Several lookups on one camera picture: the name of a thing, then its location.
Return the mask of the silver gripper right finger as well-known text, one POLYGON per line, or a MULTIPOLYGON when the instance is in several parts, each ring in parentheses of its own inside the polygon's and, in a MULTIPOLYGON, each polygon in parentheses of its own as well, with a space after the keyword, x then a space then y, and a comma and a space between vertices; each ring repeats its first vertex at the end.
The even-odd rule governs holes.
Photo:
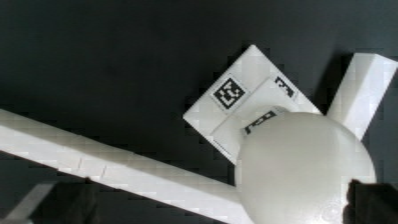
POLYGON ((342 224, 398 224, 398 189, 390 184, 353 180, 346 199, 342 224))

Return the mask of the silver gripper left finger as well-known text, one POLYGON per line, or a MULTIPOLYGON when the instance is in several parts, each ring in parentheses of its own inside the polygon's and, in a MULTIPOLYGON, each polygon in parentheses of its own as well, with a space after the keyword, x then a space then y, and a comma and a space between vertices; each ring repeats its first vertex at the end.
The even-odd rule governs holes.
POLYGON ((99 224, 95 186, 90 183, 38 183, 0 224, 99 224))

